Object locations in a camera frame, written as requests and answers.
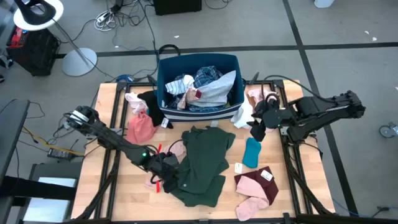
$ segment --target black floor stripe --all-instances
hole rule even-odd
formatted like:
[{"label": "black floor stripe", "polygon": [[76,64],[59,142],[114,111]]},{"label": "black floor stripe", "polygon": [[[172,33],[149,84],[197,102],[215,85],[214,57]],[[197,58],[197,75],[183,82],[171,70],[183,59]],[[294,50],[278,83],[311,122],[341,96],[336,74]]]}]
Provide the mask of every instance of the black floor stripe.
[{"label": "black floor stripe", "polygon": [[[270,45],[270,46],[236,46],[236,47],[203,47],[180,49],[181,54],[208,53],[208,52],[238,52],[238,51],[266,51],[266,50],[297,50],[296,45]],[[97,52],[98,57],[119,57],[136,55],[154,55],[146,50],[127,50],[121,52]],[[176,54],[175,50],[164,50],[162,54]],[[58,54],[56,58],[64,58],[66,54]]]},{"label": "black floor stripe", "polygon": [[[368,43],[368,44],[323,44],[323,45],[301,45],[304,50],[332,50],[332,49],[366,49],[381,47],[398,47],[398,42]],[[245,51],[272,51],[272,50],[299,50],[296,45],[270,45],[270,46],[236,46],[236,47],[203,47],[180,49],[182,54],[212,53],[212,52],[245,52]],[[126,50],[120,52],[97,52],[97,57],[120,57],[153,55],[146,50]],[[176,54],[174,50],[164,50],[162,54]],[[66,54],[57,54],[56,59],[64,58]]]},{"label": "black floor stripe", "polygon": [[368,43],[368,44],[323,44],[304,45],[305,50],[331,50],[331,49],[364,49],[380,47],[398,47],[398,42]]},{"label": "black floor stripe", "polygon": [[[303,46],[303,42],[300,37],[299,29],[297,28],[297,25],[295,23],[292,9],[290,8],[290,4],[289,4],[288,0],[283,0],[283,3],[285,6],[287,17],[289,18],[289,22],[290,22],[290,26],[293,31],[294,38],[295,38],[297,46],[298,46],[298,51],[300,52],[300,56],[303,61],[305,72],[307,73],[307,77],[310,82],[311,89],[315,93],[319,94],[319,89],[318,89],[317,83],[315,81],[315,77],[313,76],[313,72],[311,69],[310,62],[308,61],[307,54],[305,53],[305,48]],[[349,187],[346,172],[344,170],[344,166],[341,161],[340,153],[338,152],[335,136],[333,134],[333,131],[331,130],[330,125],[325,126],[325,132],[326,132],[326,138],[327,138],[327,141],[329,144],[329,148],[331,151],[331,155],[333,158],[333,162],[336,167],[337,175],[340,180],[341,189],[343,191],[343,195],[346,200],[347,208],[351,212],[358,213],[358,210],[355,205],[354,197],[351,192],[351,188]]]}]

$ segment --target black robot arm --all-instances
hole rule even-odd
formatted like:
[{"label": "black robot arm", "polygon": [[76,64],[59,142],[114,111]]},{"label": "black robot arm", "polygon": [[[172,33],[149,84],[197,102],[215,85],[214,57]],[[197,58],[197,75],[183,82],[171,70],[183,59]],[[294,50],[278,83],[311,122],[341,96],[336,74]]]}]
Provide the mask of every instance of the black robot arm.
[{"label": "black robot arm", "polygon": [[268,95],[257,104],[256,112],[252,115],[261,121],[248,123],[252,126],[251,134],[257,141],[264,139],[266,128],[288,126],[290,141],[298,142],[325,125],[341,118],[360,118],[365,112],[361,100],[352,91],[331,98],[305,96],[291,101],[286,109],[279,107],[278,96],[270,96],[273,95]]},{"label": "black robot arm", "polygon": [[83,135],[91,134],[98,138],[98,144],[106,149],[124,152],[126,157],[146,172],[152,172],[163,180],[163,188],[169,193],[177,186],[175,177],[178,160],[171,152],[157,152],[151,145],[135,145],[125,140],[118,133],[106,127],[100,121],[98,112],[88,106],[79,106],[72,113],[67,113],[67,123]]}]

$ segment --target yellow cable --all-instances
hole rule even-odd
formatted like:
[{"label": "yellow cable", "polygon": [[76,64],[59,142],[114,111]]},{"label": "yellow cable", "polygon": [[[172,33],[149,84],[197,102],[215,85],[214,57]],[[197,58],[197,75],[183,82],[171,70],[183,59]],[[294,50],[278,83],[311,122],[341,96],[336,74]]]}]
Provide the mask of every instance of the yellow cable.
[{"label": "yellow cable", "polygon": [[40,141],[43,145],[45,145],[45,146],[47,146],[47,147],[50,147],[50,148],[52,148],[52,149],[56,149],[56,150],[59,150],[59,151],[70,152],[70,153],[72,153],[72,154],[74,154],[74,155],[77,155],[77,156],[84,156],[83,153],[79,153],[79,152],[75,152],[75,151],[72,151],[72,150],[69,150],[69,149],[64,149],[64,148],[60,148],[60,147],[57,147],[57,146],[49,145],[49,144],[47,144],[47,142],[45,142],[42,138],[40,138],[40,137],[38,137],[37,135],[33,134],[33,133],[32,133],[31,131],[29,131],[27,128],[25,128],[25,127],[23,127],[23,128],[24,128],[30,135],[32,135],[33,137],[35,137],[36,140]]}]

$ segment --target caster wheel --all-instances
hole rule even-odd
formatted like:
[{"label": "caster wheel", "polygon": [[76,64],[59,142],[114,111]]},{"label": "caster wheel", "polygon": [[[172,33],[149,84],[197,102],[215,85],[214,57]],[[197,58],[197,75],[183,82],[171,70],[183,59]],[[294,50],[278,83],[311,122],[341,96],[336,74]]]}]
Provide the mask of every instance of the caster wheel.
[{"label": "caster wheel", "polygon": [[381,136],[385,138],[393,138],[395,136],[394,131],[391,130],[390,126],[388,125],[383,125],[379,128],[379,132]]}]

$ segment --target maroon cloth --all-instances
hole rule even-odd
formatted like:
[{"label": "maroon cloth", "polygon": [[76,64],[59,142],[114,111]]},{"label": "maroon cloth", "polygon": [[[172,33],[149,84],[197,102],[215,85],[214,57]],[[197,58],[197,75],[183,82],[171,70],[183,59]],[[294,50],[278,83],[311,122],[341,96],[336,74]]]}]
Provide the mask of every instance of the maroon cloth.
[{"label": "maroon cloth", "polygon": [[261,185],[262,189],[266,193],[268,201],[269,201],[269,205],[272,205],[272,203],[274,203],[274,200],[275,200],[276,195],[278,194],[279,190],[275,184],[275,177],[272,177],[272,179],[270,181],[268,181],[261,176],[261,172],[263,170],[266,170],[266,171],[268,171],[268,173],[272,174],[269,167],[264,167],[264,168],[261,168],[256,171],[236,175],[234,177],[235,182],[236,182],[236,184],[238,184],[239,181],[241,180],[242,176],[249,177],[250,179],[255,180],[257,183],[259,183]]}]

